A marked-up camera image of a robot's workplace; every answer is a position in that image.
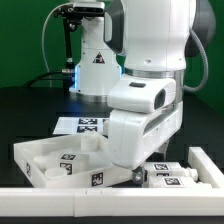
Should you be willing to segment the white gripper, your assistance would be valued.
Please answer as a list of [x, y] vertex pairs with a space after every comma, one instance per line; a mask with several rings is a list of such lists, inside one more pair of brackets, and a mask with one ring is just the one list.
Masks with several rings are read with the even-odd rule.
[[149, 114], [114, 109], [108, 130], [111, 162], [133, 170], [132, 181], [142, 185], [146, 170], [140, 165], [180, 129], [182, 114], [182, 102]]

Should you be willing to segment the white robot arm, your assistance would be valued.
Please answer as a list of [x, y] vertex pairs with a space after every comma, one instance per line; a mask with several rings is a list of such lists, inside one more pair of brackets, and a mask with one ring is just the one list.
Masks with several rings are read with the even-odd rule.
[[107, 93], [111, 162], [132, 171], [142, 184], [143, 164], [165, 149], [182, 123], [182, 92], [202, 85], [183, 84], [185, 58], [204, 46], [214, 33], [215, 17], [208, 0], [112, 0], [108, 7], [80, 0], [74, 11], [104, 18], [103, 41], [125, 58], [124, 73]]

